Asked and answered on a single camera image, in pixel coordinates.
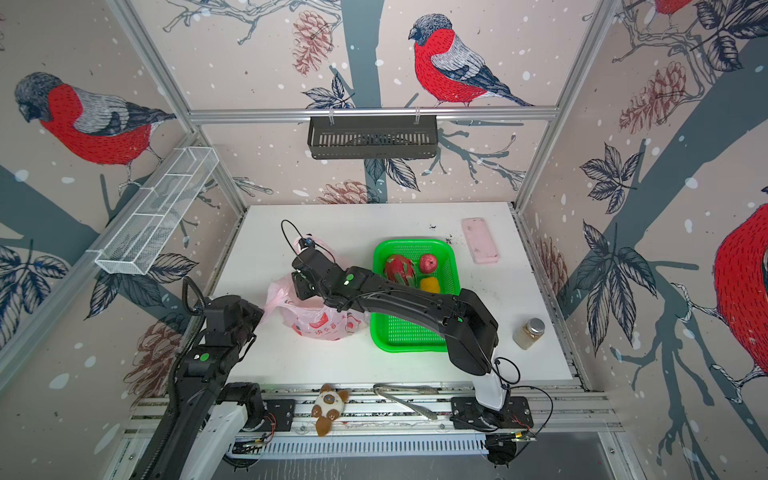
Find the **orange fruit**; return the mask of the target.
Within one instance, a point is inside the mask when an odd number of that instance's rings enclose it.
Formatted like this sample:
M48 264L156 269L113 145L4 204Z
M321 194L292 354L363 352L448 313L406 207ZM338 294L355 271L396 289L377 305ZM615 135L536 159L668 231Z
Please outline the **orange fruit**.
M441 286L439 280L433 276L425 276L420 279L419 289L427 293L440 294Z

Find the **red apple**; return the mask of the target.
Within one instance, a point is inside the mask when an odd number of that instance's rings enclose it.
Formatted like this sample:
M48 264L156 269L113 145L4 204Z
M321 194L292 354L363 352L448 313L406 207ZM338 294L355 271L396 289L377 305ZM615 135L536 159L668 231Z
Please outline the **red apple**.
M423 274L433 274L438 270L439 261L433 254L423 254L419 259L419 270Z

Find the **red fruit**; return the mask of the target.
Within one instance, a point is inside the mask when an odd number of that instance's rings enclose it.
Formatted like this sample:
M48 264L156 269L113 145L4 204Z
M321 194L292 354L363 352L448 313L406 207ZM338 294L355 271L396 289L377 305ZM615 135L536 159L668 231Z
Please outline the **red fruit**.
M389 256L385 262L384 273L388 280L412 287L415 282L413 262L399 254Z

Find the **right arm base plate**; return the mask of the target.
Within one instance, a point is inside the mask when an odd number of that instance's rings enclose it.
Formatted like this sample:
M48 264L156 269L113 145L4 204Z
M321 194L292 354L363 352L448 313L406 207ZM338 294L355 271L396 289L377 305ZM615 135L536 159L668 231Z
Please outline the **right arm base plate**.
M450 421L457 430L492 433L497 430L531 430L534 421L529 402L522 396L507 396L500 410L480 405L474 397L452 397Z

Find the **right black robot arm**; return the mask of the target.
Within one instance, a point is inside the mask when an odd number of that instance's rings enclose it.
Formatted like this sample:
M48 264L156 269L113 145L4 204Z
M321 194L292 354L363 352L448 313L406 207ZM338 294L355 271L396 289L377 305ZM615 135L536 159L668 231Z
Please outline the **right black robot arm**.
M503 408L507 394L493 363L498 322L475 292L424 292L361 267L343 269L312 246L295 256L292 267L301 300L319 297L339 312L389 315L438 334L446 342L451 363L472 376L478 404L492 411Z

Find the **green plastic basket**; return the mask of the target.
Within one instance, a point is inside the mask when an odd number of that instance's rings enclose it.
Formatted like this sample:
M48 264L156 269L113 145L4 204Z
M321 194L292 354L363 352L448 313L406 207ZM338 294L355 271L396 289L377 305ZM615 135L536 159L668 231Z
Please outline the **green plastic basket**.
M423 254L433 254L439 261L438 270L423 274L419 270L419 259ZM403 296L408 303L419 306L426 303L429 294L419 289L420 279L433 276L439 280L441 295L456 296L461 290L459 271L453 248L445 241L428 238L397 238L381 242L373 253L372 270L388 280L384 267L387 258L393 254L407 257L413 262L415 282L412 287L401 285L408 293ZM387 313L370 315L370 333L373 343L386 353L445 353L447 344L443 337L420 323L404 320Z

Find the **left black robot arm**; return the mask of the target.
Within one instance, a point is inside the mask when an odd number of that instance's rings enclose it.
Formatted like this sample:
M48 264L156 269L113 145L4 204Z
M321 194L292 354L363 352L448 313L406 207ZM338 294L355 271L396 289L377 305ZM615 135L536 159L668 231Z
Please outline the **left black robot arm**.
M236 434L265 418L259 385L228 381L256 340L263 310L238 295L210 299L188 276L182 302L204 325L171 367L168 407L131 479L210 479Z

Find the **pink plastic bag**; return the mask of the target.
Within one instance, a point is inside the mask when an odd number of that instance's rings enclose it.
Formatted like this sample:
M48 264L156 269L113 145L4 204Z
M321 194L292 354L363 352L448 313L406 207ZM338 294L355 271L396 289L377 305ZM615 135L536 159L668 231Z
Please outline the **pink plastic bag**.
M272 282L268 288L264 317L274 315L296 335L312 340L339 341L370 326L368 313L338 312L318 297L300 300L290 274Z

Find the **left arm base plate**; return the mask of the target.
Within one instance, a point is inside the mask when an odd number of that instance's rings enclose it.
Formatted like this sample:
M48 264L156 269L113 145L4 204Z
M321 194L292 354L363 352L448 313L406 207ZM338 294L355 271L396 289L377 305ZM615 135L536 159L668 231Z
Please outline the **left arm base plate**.
M268 434L290 432L294 420L296 401L293 399L267 399L263 401L263 415L253 426L246 424L246 433Z

